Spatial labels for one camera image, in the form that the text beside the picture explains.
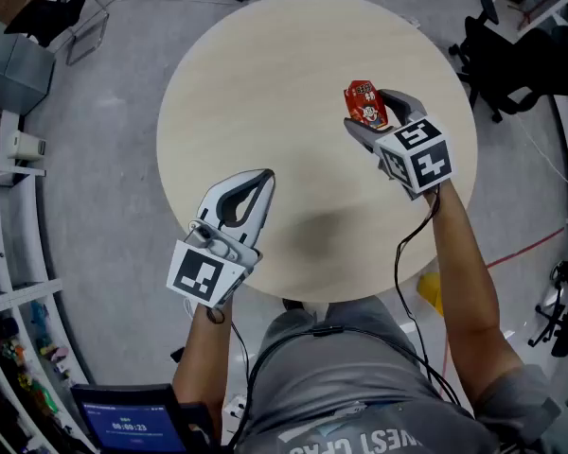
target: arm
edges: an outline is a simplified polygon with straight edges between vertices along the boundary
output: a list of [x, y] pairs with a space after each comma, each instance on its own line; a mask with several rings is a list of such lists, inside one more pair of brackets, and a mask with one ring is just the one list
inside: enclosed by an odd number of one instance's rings
[[440, 188], [434, 234], [454, 367], [474, 405], [494, 380], [523, 364], [501, 333], [496, 290], [450, 181]]
[[221, 410], [227, 386], [231, 305], [229, 300], [223, 309], [225, 320], [220, 324], [208, 320], [206, 307], [198, 305], [186, 349], [172, 379], [172, 388], [179, 403], [206, 405], [218, 440], [221, 438]]

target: yellow object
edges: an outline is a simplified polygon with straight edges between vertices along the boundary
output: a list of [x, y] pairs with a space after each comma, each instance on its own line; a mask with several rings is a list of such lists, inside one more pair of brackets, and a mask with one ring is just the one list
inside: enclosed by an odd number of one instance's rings
[[437, 272], [427, 272], [418, 279], [417, 292], [420, 294], [435, 310], [444, 316], [442, 309], [442, 292], [439, 285], [439, 274]]

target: red cable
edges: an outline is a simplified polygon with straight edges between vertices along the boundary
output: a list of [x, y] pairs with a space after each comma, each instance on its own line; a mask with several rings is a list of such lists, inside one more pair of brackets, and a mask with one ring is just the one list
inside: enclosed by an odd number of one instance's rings
[[[541, 240], [535, 242], [534, 244], [530, 244], [528, 247], [524, 247], [523, 249], [520, 249], [516, 253], [511, 253], [510, 255], [506, 255], [505, 257], [501, 257], [500, 259], [497, 259], [494, 262], [491, 262], [490, 264], [486, 265], [486, 267], [487, 267], [487, 269], [493, 268], [494, 266], [498, 266], [499, 264], [503, 264], [504, 262], [508, 261], [509, 259], [513, 259], [514, 257], [522, 255], [523, 253], [527, 253], [528, 251], [531, 251], [535, 247], [540, 246], [542, 243], [546, 242], [547, 240], [552, 239], [553, 237], [557, 236], [558, 234], [561, 234], [563, 231], [564, 231], [564, 227], [561, 227], [560, 229], [557, 229], [557, 231], [554, 232], [553, 234], [549, 234], [549, 236], [543, 237]], [[444, 349], [444, 361], [442, 363], [442, 376], [444, 378], [446, 378], [446, 367], [448, 365], [448, 331], [446, 332], [445, 345], [446, 346], [445, 346], [445, 349]], [[442, 393], [443, 393], [443, 389], [442, 389], [442, 387], [440, 387], [439, 388], [439, 395], [442, 396]]]

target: black and white marker cube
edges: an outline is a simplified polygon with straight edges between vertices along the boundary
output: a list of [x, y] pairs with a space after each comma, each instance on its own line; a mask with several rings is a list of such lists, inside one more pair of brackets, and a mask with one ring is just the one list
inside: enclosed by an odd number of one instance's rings
[[388, 132], [376, 141], [386, 173], [421, 193], [454, 174], [448, 134], [430, 116]]
[[177, 240], [170, 262], [167, 288], [214, 307], [240, 285], [246, 268]]

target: gray floor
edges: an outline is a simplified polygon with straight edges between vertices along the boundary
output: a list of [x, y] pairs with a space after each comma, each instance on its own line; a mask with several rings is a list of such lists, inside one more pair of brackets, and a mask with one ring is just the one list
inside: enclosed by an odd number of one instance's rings
[[[479, 0], [369, 1], [416, 17], [443, 51], [462, 40], [465, 16], [479, 13]], [[84, 15], [92, 15], [96, 8], [87, 5]], [[169, 354], [185, 344], [189, 318], [181, 298], [164, 286], [175, 240], [183, 232], [158, 176], [156, 121], [180, 59], [239, 7], [232, 0], [117, 0], [99, 51], [67, 67], [60, 50], [51, 93], [27, 118], [27, 131], [48, 142], [49, 248], [65, 284], [62, 300], [73, 333], [97, 383], [169, 381], [175, 369]], [[497, 7], [498, 31], [515, 39], [519, 14], [505, 2]], [[568, 188], [527, 141], [520, 121], [568, 176], [556, 116], [546, 98], [499, 125], [478, 101], [478, 173], [469, 214], [487, 262], [547, 236], [568, 216]], [[191, 179], [182, 177], [181, 186]], [[567, 253], [564, 234], [492, 270], [502, 327], [515, 332], [518, 344], [524, 345], [549, 270]], [[441, 370], [443, 324], [415, 295], [415, 286], [411, 279], [404, 289]], [[408, 323], [391, 291], [382, 299], [400, 323]], [[281, 311], [276, 298], [252, 290], [237, 293], [235, 321], [251, 353]], [[229, 392], [242, 392], [236, 344], [231, 357]]]

